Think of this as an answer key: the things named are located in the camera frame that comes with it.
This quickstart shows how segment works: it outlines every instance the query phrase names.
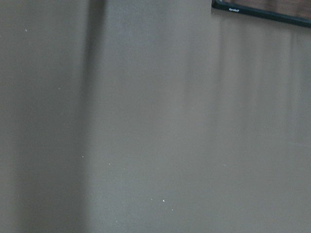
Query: black frame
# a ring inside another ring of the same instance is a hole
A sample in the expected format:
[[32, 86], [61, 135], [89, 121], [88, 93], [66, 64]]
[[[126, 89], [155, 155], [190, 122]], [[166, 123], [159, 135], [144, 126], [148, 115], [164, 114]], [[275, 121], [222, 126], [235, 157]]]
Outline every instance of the black frame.
[[260, 18], [272, 19], [280, 22], [291, 23], [303, 27], [311, 28], [311, 20], [300, 17], [293, 17], [288, 15], [283, 15], [271, 11], [264, 11], [252, 7], [241, 6], [234, 3], [223, 2], [221, 0], [212, 0], [212, 7], [231, 11], [238, 14], [244, 14], [249, 16], [256, 16]]

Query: framed picture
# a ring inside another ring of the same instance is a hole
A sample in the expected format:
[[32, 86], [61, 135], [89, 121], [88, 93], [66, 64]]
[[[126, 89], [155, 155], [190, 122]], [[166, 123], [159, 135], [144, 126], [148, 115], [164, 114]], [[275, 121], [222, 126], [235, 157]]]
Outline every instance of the framed picture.
[[212, 0], [212, 7], [311, 27], [311, 0]]

